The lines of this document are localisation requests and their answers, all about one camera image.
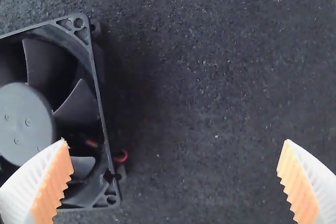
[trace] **black carpet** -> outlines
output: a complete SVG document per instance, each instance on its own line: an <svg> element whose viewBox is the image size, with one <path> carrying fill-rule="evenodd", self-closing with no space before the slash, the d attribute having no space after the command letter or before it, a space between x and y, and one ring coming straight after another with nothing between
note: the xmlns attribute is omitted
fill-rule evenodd
<svg viewBox="0 0 336 224"><path fill-rule="evenodd" d="M336 171L335 0L1 0L5 33L84 12L118 62L119 209L61 223L294 223L291 138Z"/></svg>

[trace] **orange rubber pad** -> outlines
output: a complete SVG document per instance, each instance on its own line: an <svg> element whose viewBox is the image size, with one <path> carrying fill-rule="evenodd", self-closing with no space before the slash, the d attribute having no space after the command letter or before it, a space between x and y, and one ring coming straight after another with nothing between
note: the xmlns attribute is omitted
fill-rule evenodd
<svg viewBox="0 0 336 224"><path fill-rule="evenodd" d="M54 223L52 218L57 214L56 208L61 205L60 200L64 198L63 191L68 188L67 182L71 180L70 175L73 171L69 146L64 141L51 161L30 209L36 224Z"/></svg>
<svg viewBox="0 0 336 224"><path fill-rule="evenodd" d="M293 220L298 224L313 224L319 213L318 200L290 140L286 140L282 147L277 173L280 184L285 187L283 192L288 195L287 201L291 203Z"/></svg>

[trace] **fan frame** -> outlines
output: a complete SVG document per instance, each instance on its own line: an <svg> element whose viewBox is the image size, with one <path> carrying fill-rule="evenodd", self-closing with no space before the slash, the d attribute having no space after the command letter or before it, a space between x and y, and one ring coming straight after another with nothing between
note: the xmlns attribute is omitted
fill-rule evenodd
<svg viewBox="0 0 336 224"><path fill-rule="evenodd" d="M98 27L100 27L98 23L92 23L88 16L79 13L28 26L0 36L0 44L10 42L24 33L25 36L38 36L47 42L61 46L76 56L94 80L104 137L104 150L99 164L95 168L95 173L76 193L63 199L58 211L115 208L120 205L122 199L119 188L120 175L116 172L112 159L99 87L105 84L104 73L100 67L104 55L98 44L91 39L101 32L97 29ZM96 68L95 61L99 63L98 68Z"/></svg>

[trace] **computer fan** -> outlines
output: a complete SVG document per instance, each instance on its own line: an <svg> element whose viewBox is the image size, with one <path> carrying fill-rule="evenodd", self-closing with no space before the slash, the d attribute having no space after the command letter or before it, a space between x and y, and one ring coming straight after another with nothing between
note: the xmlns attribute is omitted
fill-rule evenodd
<svg viewBox="0 0 336 224"><path fill-rule="evenodd" d="M75 14L0 36L0 185L64 137L74 174L60 210L115 207L121 200L93 27Z"/></svg>

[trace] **fan blade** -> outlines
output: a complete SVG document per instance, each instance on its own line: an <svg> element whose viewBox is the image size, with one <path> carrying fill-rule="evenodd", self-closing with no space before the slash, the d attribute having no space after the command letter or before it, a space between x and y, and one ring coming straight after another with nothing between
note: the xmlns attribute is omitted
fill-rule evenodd
<svg viewBox="0 0 336 224"><path fill-rule="evenodd" d="M96 159L94 157L74 157L71 156L74 173L73 177L84 179L92 171Z"/></svg>
<svg viewBox="0 0 336 224"><path fill-rule="evenodd" d="M59 95L65 88L66 80L74 75L74 57L63 48L48 42L23 39L22 44L28 84L47 98Z"/></svg>
<svg viewBox="0 0 336 224"><path fill-rule="evenodd" d="M65 126L85 126L99 118L96 97L84 79L80 79L75 88L54 112L55 119Z"/></svg>
<svg viewBox="0 0 336 224"><path fill-rule="evenodd" d="M0 88L11 82L25 81L25 65L20 61L20 55L22 52L18 48L1 47Z"/></svg>

